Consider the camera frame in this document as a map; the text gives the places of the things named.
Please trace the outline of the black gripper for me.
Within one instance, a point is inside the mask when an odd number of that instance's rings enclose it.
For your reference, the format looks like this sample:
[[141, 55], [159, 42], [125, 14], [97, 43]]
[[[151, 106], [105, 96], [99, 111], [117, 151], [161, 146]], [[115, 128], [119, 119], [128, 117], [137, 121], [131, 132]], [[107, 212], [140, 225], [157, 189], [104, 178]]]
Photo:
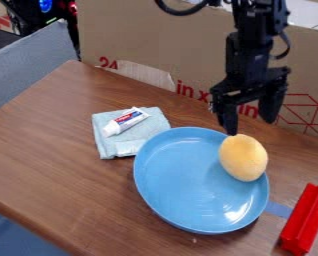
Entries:
[[259, 116], [266, 123], [274, 123], [280, 111], [287, 90], [290, 69], [268, 67], [270, 59], [280, 59], [288, 49], [271, 56], [272, 38], [246, 39], [238, 32], [226, 38], [226, 77], [209, 89], [212, 112], [226, 133], [238, 133], [236, 107], [258, 100]]

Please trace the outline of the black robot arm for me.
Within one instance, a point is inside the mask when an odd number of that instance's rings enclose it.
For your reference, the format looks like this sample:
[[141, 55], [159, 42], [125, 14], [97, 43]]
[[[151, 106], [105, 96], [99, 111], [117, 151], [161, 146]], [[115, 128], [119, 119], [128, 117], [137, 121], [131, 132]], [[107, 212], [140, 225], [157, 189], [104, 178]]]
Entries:
[[268, 67], [284, 58], [290, 12], [284, 0], [231, 0], [236, 31], [226, 38], [226, 77], [209, 89], [211, 111], [228, 135], [238, 133], [238, 107], [258, 101], [258, 114], [272, 123], [287, 91], [290, 68]]

